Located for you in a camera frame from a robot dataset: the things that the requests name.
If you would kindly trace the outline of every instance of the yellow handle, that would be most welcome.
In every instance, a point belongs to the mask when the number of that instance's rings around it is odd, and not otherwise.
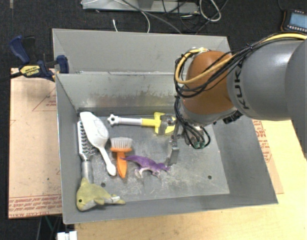
[[[142,126],[152,126],[154,127],[154,132],[156,134],[158,134],[159,132],[159,127],[160,127],[160,124],[161,124],[161,119],[160,119],[160,116],[164,115],[164,113],[161,113],[161,112],[155,112],[153,114],[153,117],[154,119],[147,119],[147,118],[142,118],[141,119],[141,125]],[[168,126],[165,130],[165,134],[168,134],[168,133],[171,133],[172,131],[174,131],[175,129],[175,126],[172,125],[172,126]]]

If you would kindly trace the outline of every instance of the toy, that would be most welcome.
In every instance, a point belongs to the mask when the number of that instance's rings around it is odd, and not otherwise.
[[[120,158],[126,161],[132,161],[140,165],[139,168],[134,170],[134,174],[139,178],[139,176],[143,177],[143,171],[149,170],[152,172],[152,175],[160,178],[161,170],[168,171],[170,169],[169,166],[166,166],[164,163],[156,163],[154,160],[139,156],[139,155],[129,155],[126,158]]]
[[[76,205],[79,211],[87,211],[96,205],[104,204],[124,205],[126,202],[115,194],[109,194],[104,188],[94,183],[89,183],[82,178],[80,188],[76,194]]]

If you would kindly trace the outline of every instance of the bin floor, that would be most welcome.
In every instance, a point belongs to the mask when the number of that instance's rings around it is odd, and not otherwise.
[[[106,125],[109,138],[132,138],[132,151],[126,155],[148,157],[157,163],[165,162],[170,151],[169,136],[155,134],[153,127],[136,125],[110,126],[106,117],[100,117]],[[181,198],[192,196],[209,196],[229,194],[229,188],[211,125],[206,127],[211,142],[204,149],[193,149],[179,139],[180,148],[177,163],[168,172],[161,171],[160,178],[144,171],[143,178],[135,175],[138,164],[128,161],[126,177],[118,174],[110,176],[100,153],[92,158],[94,183],[104,186],[109,192],[120,196],[126,202]],[[110,141],[106,150],[113,164],[117,162],[116,154],[110,151]]]

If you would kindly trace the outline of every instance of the brush bristles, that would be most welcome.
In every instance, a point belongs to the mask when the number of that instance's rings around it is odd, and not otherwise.
[[[111,146],[115,149],[129,149],[132,146],[133,139],[127,137],[116,137],[112,138]]]

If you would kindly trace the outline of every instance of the plush toy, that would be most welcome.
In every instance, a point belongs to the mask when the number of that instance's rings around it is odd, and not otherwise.
[[[94,183],[89,183],[82,178],[80,188],[76,194],[76,205],[79,211],[87,211],[96,205],[104,204],[124,205],[126,202],[115,194],[109,194],[104,188]]]

